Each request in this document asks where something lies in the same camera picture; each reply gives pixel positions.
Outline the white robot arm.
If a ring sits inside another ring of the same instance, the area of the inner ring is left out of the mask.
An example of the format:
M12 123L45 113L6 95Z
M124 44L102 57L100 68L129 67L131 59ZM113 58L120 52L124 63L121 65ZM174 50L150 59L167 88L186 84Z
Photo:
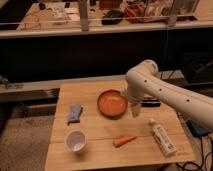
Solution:
M149 94L213 131L213 98L162 81L156 77L158 71L150 59L131 68L125 76L128 101L137 104Z

